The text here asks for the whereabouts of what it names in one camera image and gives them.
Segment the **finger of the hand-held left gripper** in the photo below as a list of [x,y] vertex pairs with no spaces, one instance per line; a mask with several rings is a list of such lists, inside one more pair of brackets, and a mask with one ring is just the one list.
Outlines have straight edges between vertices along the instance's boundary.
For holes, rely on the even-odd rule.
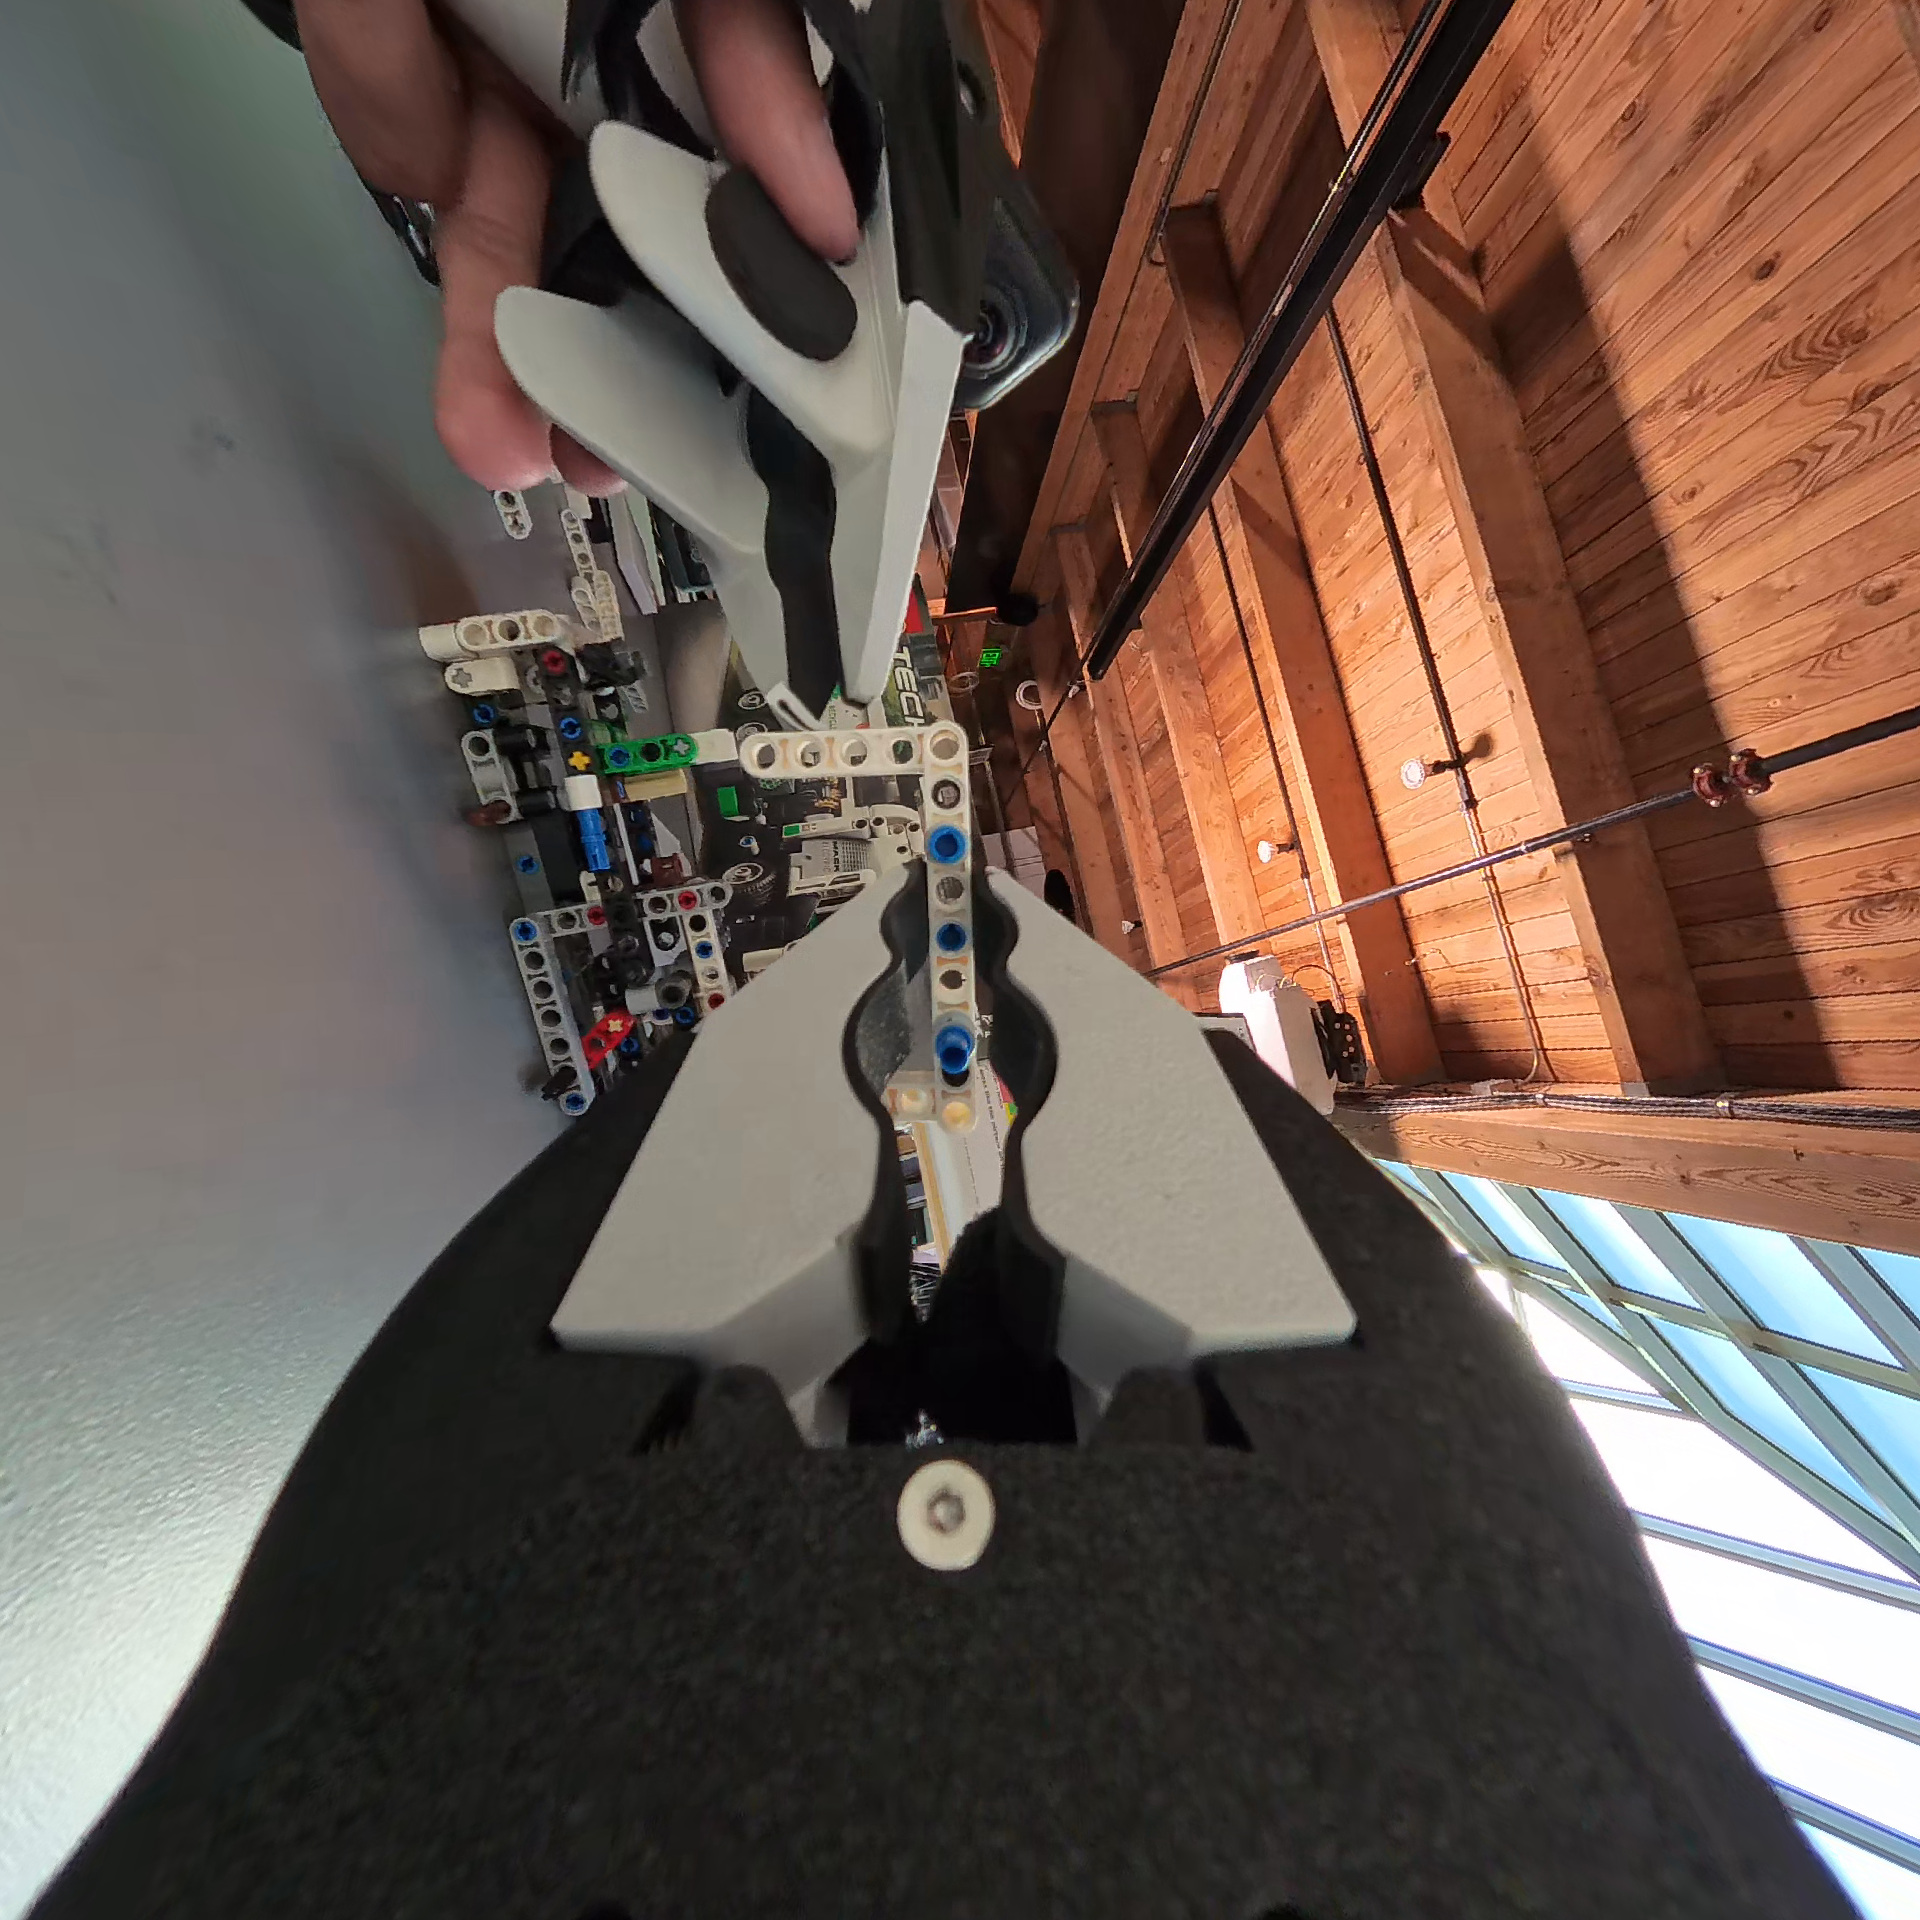
[[767,702],[826,709],[838,683],[837,630],[804,593],[780,593],[767,560],[754,389],[722,390],[703,340],[644,300],[595,307],[509,289],[495,300],[495,346],[536,411],[692,534]]
[[852,340],[826,358],[782,346],[725,285],[718,244],[692,221],[692,178],[691,157],[652,136],[616,123],[592,136],[595,197],[654,285],[648,305],[703,340],[725,393],[738,381],[756,393],[750,456],[771,491],[775,581],[782,595],[804,593],[818,620],[831,617],[831,698],[866,705],[900,629],[962,340],[924,305],[884,318],[880,272],[860,262],[860,241],[826,284],[829,298],[852,298]]

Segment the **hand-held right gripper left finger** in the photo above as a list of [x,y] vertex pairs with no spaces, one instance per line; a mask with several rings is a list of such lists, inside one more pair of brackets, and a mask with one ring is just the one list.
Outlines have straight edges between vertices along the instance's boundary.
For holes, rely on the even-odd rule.
[[915,1322],[896,1124],[915,1037],[920,874],[878,880],[692,1043],[551,1324],[573,1354],[775,1380],[810,1442],[848,1437],[831,1382]]

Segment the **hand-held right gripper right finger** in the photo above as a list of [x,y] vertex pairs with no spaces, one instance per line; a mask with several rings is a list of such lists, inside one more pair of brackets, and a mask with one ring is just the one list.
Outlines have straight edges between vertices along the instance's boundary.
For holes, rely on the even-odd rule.
[[1006,1008],[1039,1013],[1045,1092],[1014,1092],[1000,1219],[1058,1304],[1042,1345],[1087,1389],[1220,1354],[1334,1346],[1356,1313],[1186,1008],[1016,882]]

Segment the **white L-shaped lego beam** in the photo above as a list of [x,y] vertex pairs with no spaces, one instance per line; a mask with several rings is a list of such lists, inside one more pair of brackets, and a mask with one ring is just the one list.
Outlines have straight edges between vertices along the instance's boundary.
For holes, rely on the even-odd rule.
[[926,1035],[912,1037],[884,1084],[891,1115],[972,1133],[979,1088],[973,960],[973,819],[968,740],[946,717],[917,728],[766,732],[736,737],[736,765],[754,800],[750,860],[788,899],[829,914],[876,880],[926,874],[926,960],[908,970],[926,989]]

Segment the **pile of loose lego pieces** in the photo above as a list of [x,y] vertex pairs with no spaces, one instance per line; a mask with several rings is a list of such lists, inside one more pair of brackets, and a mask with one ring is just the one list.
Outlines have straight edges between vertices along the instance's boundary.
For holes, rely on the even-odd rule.
[[634,531],[622,509],[562,489],[559,611],[475,612],[418,633],[463,706],[466,819],[509,862],[507,938],[540,1094],[568,1118],[740,985],[730,922],[747,882],[703,872],[698,836],[666,816],[667,802],[695,800],[695,772],[736,771],[736,737],[662,729],[607,568]]

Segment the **person's left hand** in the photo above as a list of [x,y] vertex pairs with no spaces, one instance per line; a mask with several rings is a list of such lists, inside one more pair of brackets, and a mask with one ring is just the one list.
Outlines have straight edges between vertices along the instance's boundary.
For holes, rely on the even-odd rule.
[[[792,234],[845,261],[860,220],[831,144],[802,13],[786,3],[679,3],[684,50],[718,147],[751,171]],[[540,277],[562,132],[507,66],[420,3],[299,3],[309,76],[354,170],[437,213],[444,344],[437,426],[484,489],[559,475],[589,496],[622,481],[551,426],[507,373],[495,298]]]

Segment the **black ceiling track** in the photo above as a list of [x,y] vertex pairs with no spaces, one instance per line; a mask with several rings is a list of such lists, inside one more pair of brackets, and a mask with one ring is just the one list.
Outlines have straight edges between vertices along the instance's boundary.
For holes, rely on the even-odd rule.
[[1416,13],[1318,208],[1301,251],[1188,446],[1074,676],[1100,681],[1160,588],[1215,486],[1261,424],[1282,378],[1328,314],[1387,211],[1421,186],[1442,121],[1508,13],[1506,3],[1428,3]]

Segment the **dark metal pipe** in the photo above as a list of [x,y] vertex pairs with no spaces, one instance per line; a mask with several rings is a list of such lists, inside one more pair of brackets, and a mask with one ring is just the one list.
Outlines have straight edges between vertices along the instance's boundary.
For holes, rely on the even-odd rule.
[[1372,893],[1354,896],[1346,900],[1336,900],[1323,907],[1316,907],[1309,914],[1298,918],[1261,929],[1260,933],[1240,933],[1230,938],[1224,945],[1215,945],[1203,952],[1190,952],[1181,957],[1160,962],[1148,970],[1148,979],[1160,981],[1168,977],[1176,977],[1188,970],[1200,970],[1218,957],[1234,957],[1237,954],[1248,954],[1256,945],[1270,945],[1285,940],[1293,933],[1303,933],[1307,929],[1320,929],[1332,922],[1346,922],[1357,913],[1372,909],[1375,906],[1397,902],[1406,896],[1414,896],[1428,891],[1438,884],[1447,884],[1454,880],[1474,877],[1482,874],[1491,874],[1510,865],[1515,860],[1536,857],[1540,852],[1551,852],[1558,848],[1570,846],[1587,846],[1605,832],[1616,828],[1640,824],[1654,814],[1700,805],[1708,810],[1723,810],[1732,802],[1751,802],[1772,790],[1776,782],[1789,772],[1802,768],[1831,762],[1836,756],[1859,753],[1880,740],[1890,740],[1898,737],[1907,737],[1917,732],[1917,706],[1907,706],[1856,728],[1846,728],[1815,740],[1799,742],[1796,747],[1787,747],[1783,753],[1757,753],[1757,749],[1738,749],[1731,755],[1725,764],[1702,762],[1694,768],[1694,776],[1686,787],[1666,790],[1661,795],[1647,800],[1634,800],[1624,806],[1613,806],[1594,816],[1581,824],[1567,824],[1555,828],[1550,832],[1539,832],[1530,838],[1517,841],[1510,848],[1498,848],[1493,852],[1482,852],[1476,857],[1458,860],[1451,866],[1421,874],[1413,880],[1402,880],[1374,890]]

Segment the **skylight window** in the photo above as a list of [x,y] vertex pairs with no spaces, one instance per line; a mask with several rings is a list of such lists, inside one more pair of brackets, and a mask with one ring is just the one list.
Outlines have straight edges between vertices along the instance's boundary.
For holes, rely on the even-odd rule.
[[1386,1161],[1564,1385],[1749,1758],[1917,1914],[1917,1262]]

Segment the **white wall device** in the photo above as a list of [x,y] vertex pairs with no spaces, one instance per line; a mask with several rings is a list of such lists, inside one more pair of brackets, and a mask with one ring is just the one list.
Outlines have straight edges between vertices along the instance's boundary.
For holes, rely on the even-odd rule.
[[1368,1074],[1360,1024],[1328,998],[1311,998],[1270,956],[1240,956],[1215,984],[1220,1014],[1244,1021],[1248,1043],[1270,1072],[1331,1115],[1336,1088],[1363,1088]]

